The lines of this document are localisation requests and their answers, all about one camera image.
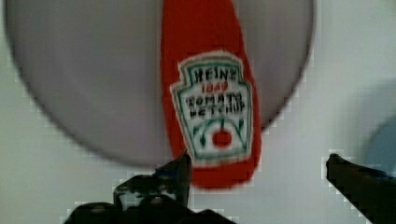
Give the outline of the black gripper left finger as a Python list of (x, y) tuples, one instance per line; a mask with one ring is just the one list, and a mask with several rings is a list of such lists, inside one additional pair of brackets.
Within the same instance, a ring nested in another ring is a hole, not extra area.
[(235, 224), (219, 213), (188, 208), (191, 157), (178, 158), (151, 175), (136, 175), (115, 187), (112, 203), (77, 206), (64, 224)]

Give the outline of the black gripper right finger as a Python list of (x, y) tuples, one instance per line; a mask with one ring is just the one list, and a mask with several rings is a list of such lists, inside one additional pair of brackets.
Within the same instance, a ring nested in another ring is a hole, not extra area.
[(396, 224), (395, 178), (331, 154), (327, 180), (373, 224)]

